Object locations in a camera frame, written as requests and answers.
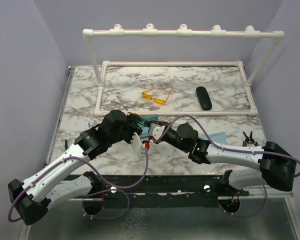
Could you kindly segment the black wire-frame sunglasses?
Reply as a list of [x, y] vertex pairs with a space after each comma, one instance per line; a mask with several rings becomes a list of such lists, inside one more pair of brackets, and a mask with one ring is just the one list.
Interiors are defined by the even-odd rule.
[[149, 128], [151, 126], [151, 124], [156, 124], [159, 126], [166, 126], [167, 123], [165, 121], [158, 121], [158, 120], [154, 120], [154, 119], [145, 119], [145, 118], [139, 118], [137, 120], [137, 123], [139, 125], [142, 125], [144, 127]]

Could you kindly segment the blue-grey glasses case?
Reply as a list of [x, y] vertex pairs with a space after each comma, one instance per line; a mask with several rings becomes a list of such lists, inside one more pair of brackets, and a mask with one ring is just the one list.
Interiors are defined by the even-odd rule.
[[142, 115], [141, 118], [145, 121], [158, 121], [159, 116], [157, 114], [151, 114], [151, 115]]

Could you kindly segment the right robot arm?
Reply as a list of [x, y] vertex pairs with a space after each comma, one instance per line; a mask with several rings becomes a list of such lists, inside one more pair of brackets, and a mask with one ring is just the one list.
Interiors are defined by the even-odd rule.
[[244, 147], [215, 143], [199, 138], [198, 132], [188, 123], [176, 130], [151, 124], [148, 130], [155, 140], [162, 140], [188, 154], [197, 164], [231, 164], [241, 170], [224, 173], [219, 189], [230, 196], [246, 187], [268, 185], [276, 190], [290, 192], [293, 189], [296, 163], [275, 142], [265, 146]]

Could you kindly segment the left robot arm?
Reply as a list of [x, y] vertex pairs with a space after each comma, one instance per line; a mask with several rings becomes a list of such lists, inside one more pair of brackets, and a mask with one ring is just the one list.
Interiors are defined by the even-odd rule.
[[132, 144], [139, 139], [142, 129], [138, 123], [141, 120], [135, 113], [111, 110], [101, 123], [89, 125], [81, 132], [55, 161], [25, 180], [13, 179], [7, 185], [11, 201], [8, 221], [23, 221], [29, 226], [59, 203], [85, 195], [96, 197], [101, 190], [99, 182], [104, 180], [96, 169], [68, 183], [62, 181], [79, 167], [89, 165], [112, 145], [121, 141]]

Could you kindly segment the orange plastic sunglasses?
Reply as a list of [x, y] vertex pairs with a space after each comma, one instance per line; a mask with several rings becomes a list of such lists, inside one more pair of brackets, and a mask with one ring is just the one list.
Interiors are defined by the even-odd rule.
[[165, 105], [167, 103], [167, 101], [169, 100], [171, 94], [172, 94], [172, 91], [173, 91], [173, 88], [171, 87], [169, 90], [168, 90], [168, 95], [166, 97], [166, 99], [160, 99], [160, 98], [156, 98], [156, 97], [153, 97], [151, 95], [149, 95], [150, 92], [154, 91], [154, 90], [161, 90], [161, 91], [166, 91], [165, 88], [163, 87], [154, 87], [154, 88], [150, 88], [150, 89], [147, 89], [145, 91], [143, 91], [141, 93], [141, 96], [146, 99], [146, 100], [149, 100], [149, 101], [153, 101], [154, 103], [157, 103], [159, 105]]

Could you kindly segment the silver wrench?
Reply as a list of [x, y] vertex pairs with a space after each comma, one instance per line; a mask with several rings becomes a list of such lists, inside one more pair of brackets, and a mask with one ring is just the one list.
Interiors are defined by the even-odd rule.
[[98, 125], [97, 121], [94, 120], [93, 122], [88, 122], [88, 128], [91, 129], [91, 128], [95, 128], [96, 126]]

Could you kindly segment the black glasses case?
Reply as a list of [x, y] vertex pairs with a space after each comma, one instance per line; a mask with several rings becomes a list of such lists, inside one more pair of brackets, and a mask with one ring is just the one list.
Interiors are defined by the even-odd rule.
[[200, 107], [204, 111], [209, 111], [212, 109], [212, 102], [210, 99], [210, 96], [208, 94], [208, 91], [203, 86], [198, 86], [195, 90], [196, 96], [199, 102]]

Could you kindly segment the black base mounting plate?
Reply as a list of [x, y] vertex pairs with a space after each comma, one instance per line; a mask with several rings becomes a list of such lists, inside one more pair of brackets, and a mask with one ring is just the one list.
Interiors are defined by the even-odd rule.
[[137, 186], [123, 193], [106, 192], [82, 197], [82, 205], [97, 208], [217, 208], [218, 198], [234, 200], [248, 196], [248, 191], [237, 190], [227, 184], [222, 175], [147, 175]]

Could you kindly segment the black tool right edge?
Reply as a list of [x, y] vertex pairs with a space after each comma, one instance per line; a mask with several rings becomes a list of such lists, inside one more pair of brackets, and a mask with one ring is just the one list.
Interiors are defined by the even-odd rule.
[[253, 138], [253, 132], [251, 131], [249, 135], [245, 131], [242, 132], [245, 139], [242, 142], [242, 146], [246, 147], [247, 145], [254, 145], [255, 147], [259, 146], [259, 143]]

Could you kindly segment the white PVC pipe rack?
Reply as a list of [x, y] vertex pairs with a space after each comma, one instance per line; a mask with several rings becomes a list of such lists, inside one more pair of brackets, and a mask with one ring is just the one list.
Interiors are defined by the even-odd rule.
[[[156, 111], [158, 116], [180, 116], [183, 114], [193, 116], [255, 116], [258, 114], [257, 107], [252, 97], [251, 85], [256, 76], [266, 63], [272, 52], [285, 36], [284, 31], [259, 31], [249, 25], [243, 31], [227, 31], [220, 25], [214, 25], [211, 30], [192, 30], [186, 24], [181, 24], [178, 29], [157, 29], [152, 23], [148, 23], [143, 29], [123, 29], [120, 24], [107, 30], [84, 29], [82, 36], [86, 42], [92, 62], [93, 71], [97, 80], [97, 99], [94, 115], [103, 117], [107, 111], [101, 109], [102, 96], [105, 91], [106, 72], [108, 67], [238, 67], [249, 103], [248, 110], [197, 110], [197, 111]], [[264, 57], [254, 69], [250, 77], [247, 77], [242, 61], [104, 61], [102, 67], [98, 67], [97, 54], [93, 44], [94, 37], [126, 37], [142, 36], [155, 37], [211, 37], [211, 38], [246, 38], [246, 39], [272, 39], [272, 44]]]

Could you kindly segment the blue-handled pliers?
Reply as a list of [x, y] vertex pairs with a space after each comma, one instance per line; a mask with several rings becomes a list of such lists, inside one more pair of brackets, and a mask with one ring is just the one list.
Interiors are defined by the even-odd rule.
[[67, 150], [69, 148], [68, 140], [64, 140], [64, 148], [65, 148], [65, 150]]

